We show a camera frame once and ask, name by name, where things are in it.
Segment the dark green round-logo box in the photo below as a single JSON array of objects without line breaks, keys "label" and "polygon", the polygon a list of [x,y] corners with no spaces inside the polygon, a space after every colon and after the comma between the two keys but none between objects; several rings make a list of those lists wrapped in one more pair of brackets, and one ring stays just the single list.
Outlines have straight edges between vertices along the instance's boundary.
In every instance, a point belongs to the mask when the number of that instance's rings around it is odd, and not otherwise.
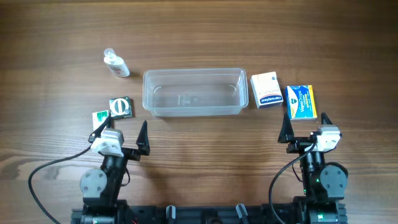
[{"label": "dark green round-logo box", "polygon": [[109,109],[113,119],[133,117],[132,102],[128,96],[110,99]]}]

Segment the white sanitizer bottle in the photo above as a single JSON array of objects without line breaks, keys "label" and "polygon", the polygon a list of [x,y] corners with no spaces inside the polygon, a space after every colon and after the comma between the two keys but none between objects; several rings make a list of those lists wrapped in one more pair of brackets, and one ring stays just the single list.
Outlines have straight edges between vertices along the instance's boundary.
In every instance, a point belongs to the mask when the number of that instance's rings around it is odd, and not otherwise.
[{"label": "white sanitizer bottle", "polygon": [[121,57],[117,56],[113,49],[107,48],[104,50],[103,61],[115,76],[128,77],[130,75],[130,71],[125,61]]}]

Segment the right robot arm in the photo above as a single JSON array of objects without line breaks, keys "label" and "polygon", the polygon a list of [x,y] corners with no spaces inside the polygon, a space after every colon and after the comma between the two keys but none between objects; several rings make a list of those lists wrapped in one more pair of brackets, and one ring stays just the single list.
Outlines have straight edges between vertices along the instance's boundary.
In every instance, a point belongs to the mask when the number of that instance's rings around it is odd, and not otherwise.
[{"label": "right robot arm", "polygon": [[288,144],[288,154],[298,154],[286,168],[300,163],[304,192],[304,196],[294,197],[287,223],[348,222],[345,205],[340,203],[345,197],[348,170],[337,162],[325,161],[325,154],[336,149],[341,137],[326,113],[321,114],[321,125],[308,137],[296,137],[289,116],[284,115],[278,142]]}]

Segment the white Hansaplast plaster box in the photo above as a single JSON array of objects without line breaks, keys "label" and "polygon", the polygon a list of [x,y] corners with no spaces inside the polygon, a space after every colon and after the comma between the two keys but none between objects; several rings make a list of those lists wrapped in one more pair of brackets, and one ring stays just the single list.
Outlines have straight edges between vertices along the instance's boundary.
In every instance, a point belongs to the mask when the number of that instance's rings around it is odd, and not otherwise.
[{"label": "white Hansaplast plaster box", "polygon": [[284,102],[276,72],[253,75],[251,85],[258,109],[280,105]]}]

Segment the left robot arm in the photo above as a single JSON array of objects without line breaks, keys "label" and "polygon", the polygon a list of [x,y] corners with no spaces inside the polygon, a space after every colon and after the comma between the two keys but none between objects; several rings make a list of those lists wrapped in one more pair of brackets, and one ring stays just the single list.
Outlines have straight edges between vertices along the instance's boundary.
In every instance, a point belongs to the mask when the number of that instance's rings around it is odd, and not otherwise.
[{"label": "left robot arm", "polygon": [[90,149],[103,156],[98,169],[86,171],[80,179],[83,208],[72,211],[72,223],[117,224],[139,223],[126,200],[118,199],[127,163],[139,161],[150,154],[147,121],[144,121],[136,140],[137,148],[124,147],[123,132],[112,128],[113,119],[107,117],[89,136]]}]

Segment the blue yellow VapoDrops box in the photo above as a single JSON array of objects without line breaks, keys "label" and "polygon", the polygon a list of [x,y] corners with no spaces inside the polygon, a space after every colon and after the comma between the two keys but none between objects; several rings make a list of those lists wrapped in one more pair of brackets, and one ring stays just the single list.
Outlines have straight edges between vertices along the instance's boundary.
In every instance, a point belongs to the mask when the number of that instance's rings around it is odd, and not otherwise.
[{"label": "blue yellow VapoDrops box", "polygon": [[287,114],[291,120],[316,119],[315,97],[311,85],[287,86]]}]

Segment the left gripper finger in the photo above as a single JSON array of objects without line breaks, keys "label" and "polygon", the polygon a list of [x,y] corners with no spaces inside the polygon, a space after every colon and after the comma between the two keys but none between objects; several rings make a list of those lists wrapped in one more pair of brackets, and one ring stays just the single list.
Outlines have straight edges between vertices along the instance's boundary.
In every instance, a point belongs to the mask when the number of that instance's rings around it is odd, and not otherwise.
[{"label": "left gripper finger", "polygon": [[146,120],[143,122],[143,124],[141,126],[139,135],[136,140],[136,144],[137,144],[139,150],[149,150],[150,149]]},{"label": "left gripper finger", "polygon": [[113,126],[113,119],[112,117],[108,116],[103,123],[96,128],[92,134],[91,134],[91,138],[95,139],[95,138],[99,138],[101,136],[101,133],[106,129],[106,128],[112,128]]}]

